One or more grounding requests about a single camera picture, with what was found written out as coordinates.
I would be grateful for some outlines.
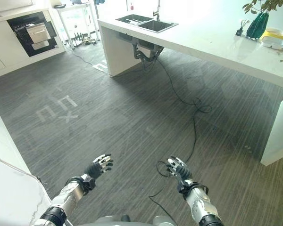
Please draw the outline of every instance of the cable on floor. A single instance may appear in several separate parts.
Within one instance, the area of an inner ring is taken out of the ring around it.
[[[161,66],[163,67],[163,69],[165,70],[165,72],[166,72],[166,74],[167,74],[167,76],[168,76],[168,78],[169,78],[169,80],[170,80],[172,90],[173,90],[173,92],[176,94],[176,96],[178,97],[178,99],[179,99],[181,102],[183,102],[184,104],[186,104],[186,105],[191,105],[191,106],[195,106],[195,107],[196,107],[196,110],[193,112],[192,117],[191,117],[191,121],[192,121],[192,123],[193,123],[193,125],[194,125],[193,127],[194,127],[194,135],[195,135],[195,138],[194,138],[193,146],[192,146],[192,148],[191,148],[191,153],[190,153],[189,157],[187,158],[187,160],[185,161],[185,163],[187,163],[187,162],[191,159],[192,155],[194,154],[195,146],[196,146],[196,141],[197,141],[197,132],[196,132],[195,116],[196,116],[196,114],[197,114],[198,112],[200,112],[200,113],[210,113],[210,112],[213,110],[213,108],[212,108],[212,106],[210,106],[210,105],[202,105],[202,102],[201,102],[201,100],[200,100],[198,97],[195,98],[197,101],[192,100],[192,103],[189,103],[189,102],[183,100],[183,99],[178,95],[178,93],[176,92],[176,90],[175,90],[175,88],[174,88],[174,85],[173,85],[173,82],[172,82],[172,79],[171,79],[171,76],[169,75],[169,73],[168,73],[168,71],[166,70],[166,68],[164,67],[164,65],[163,65],[158,59],[156,59],[156,60],[160,63],[160,65],[161,65]],[[169,179],[169,177],[171,176],[171,174],[166,175],[166,174],[162,173],[162,172],[159,170],[159,168],[158,168],[158,166],[159,166],[160,164],[164,164],[164,166],[166,166],[166,163],[165,163],[164,161],[157,161],[157,163],[156,163],[156,170],[157,170],[158,174],[161,175],[161,176],[163,176],[163,177],[168,177],[168,179]],[[151,200],[152,202],[154,202],[155,204],[157,204],[157,205],[176,223],[176,221],[175,221],[175,220],[173,219],[173,217],[165,210],[165,208],[164,208],[162,205],[160,205],[158,202],[156,202],[155,200],[152,199],[153,197],[157,196],[158,194],[160,194],[160,193],[165,189],[166,184],[167,184],[167,182],[165,183],[164,187],[163,187],[160,191],[158,191],[155,195],[149,196],[149,198],[150,198],[150,200]]]
[[[94,64],[93,64],[92,62],[88,62],[88,61],[86,61],[83,57],[81,57],[81,56],[75,54],[75,52],[74,52],[72,49],[68,48],[67,46],[66,46],[66,48],[69,49],[69,50],[72,52],[73,55],[75,55],[76,57],[80,58],[80,59],[83,60],[85,63],[94,66]],[[142,68],[142,69],[136,70],[136,71],[129,71],[129,72],[123,73],[123,74],[121,74],[121,75],[129,74],[129,73],[135,73],[135,72],[141,72],[141,71],[144,71],[144,72],[146,72],[146,73],[149,73],[149,72],[152,71],[152,69],[154,68],[154,65],[155,65],[155,63],[156,63],[156,60],[157,60],[157,58],[156,58],[155,60],[153,60],[153,61],[152,61],[149,65],[147,65],[147,66],[146,66],[145,63],[143,62],[143,64],[142,64],[143,68]]]

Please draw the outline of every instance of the robot finger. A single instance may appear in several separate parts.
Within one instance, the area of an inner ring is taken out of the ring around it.
[[[171,156],[171,159],[172,159],[173,161],[175,161],[177,164],[180,164],[180,165],[182,165],[182,166],[186,166],[186,164],[185,164],[180,158]]]
[[[111,162],[105,162],[102,165],[100,165],[102,168],[105,168],[106,166],[113,166],[113,163]]]
[[[110,167],[108,167],[108,168],[106,168],[106,169],[104,169],[104,170],[102,170],[102,173],[105,173],[105,172],[107,172],[107,171],[111,171],[112,169],[110,168]]]
[[[109,162],[111,162],[110,156],[104,157],[102,160],[99,161],[100,166],[106,166]]]
[[[100,155],[99,157],[97,157],[95,160],[93,160],[93,162],[94,162],[94,163],[96,163],[96,162],[101,162],[101,161],[103,161],[103,160],[106,159],[106,158],[109,158],[109,160],[110,160],[110,159],[111,159],[110,156],[111,156],[111,154],[102,154],[102,155]]]
[[[177,161],[177,159],[173,156],[171,156],[171,158],[168,159],[168,163],[169,163],[169,168],[172,168],[176,171],[176,168],[179,166],[179,162]]]

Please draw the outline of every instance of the double sink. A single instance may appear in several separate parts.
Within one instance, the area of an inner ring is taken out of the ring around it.
[[[145,29],[151,32],[155,32],[155,33],[163,32],[171,27],[178,25],[177,23],[161,22],[161,21],[154,20],[153,18],[150,18],[150,17],[140,16],[136,14],[124,16],[124,17],[118,18],[117,20],[122,21],[127,24],[138,26],[142,29]]]

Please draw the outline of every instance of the striped carpet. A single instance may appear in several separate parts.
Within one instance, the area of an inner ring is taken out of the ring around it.
[[[101,44],[75,54],[104,64]],[[182,99],[213,107],[195,117],[188,166],[209,187],[225,225],[283,226],[283,159],[259,163],[283,88],[169,49],[159,60]],[[74,225],[125,213],[150,223],[164,212],[148,196],[164,186],[154,199],[179,225],[197,225],[176,180],[155,169],[170,155],[188,158],[194,110],[177,98],[158,62],[149,73],[110,78],[68,50],[0,77],[0,114],[51,197],[98,155],[115,160],[70,217]]]

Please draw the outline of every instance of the white tape mark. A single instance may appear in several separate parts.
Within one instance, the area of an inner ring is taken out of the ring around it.
[[[57,103],[64,109],[64,111],[67,111],[68,108],[66,107],[65,104],[63,104],[62,102],[63,100],[68,100],[68,102],[71,103],[73,107],[77,107],[77,104],[67,95],[66,97],[63,97],[62,99],[57,100]]]
[[[60,117],[58,117],[58,119],[66,119],[66,123],[69,123],[70,119],[75,119],[77,117],[78,117],[78,115],[71,115],[71,111],[68,111],[67,115],[60,116]]]
[[[94,65],[93,67],[94,67],[95,69],[101,71],[101,72],[103,72],[104,70],[101,69],[100,67],[102,67],[102,68],[104,68],[104,69],[107,69],[107,67],[106,67],[105,65],[102,65],[102,64],[97,64],[97,65]]]
[[[45,117],[42,115],[42,111],[45,111],[45,110],[51,115],[51,117],[53,119],[57,116],[48,105],[45,105],[42,109],[36,111],[36,114],[39,117],[39,119],[41,120],[41,122],[45,122],[46,121]]]

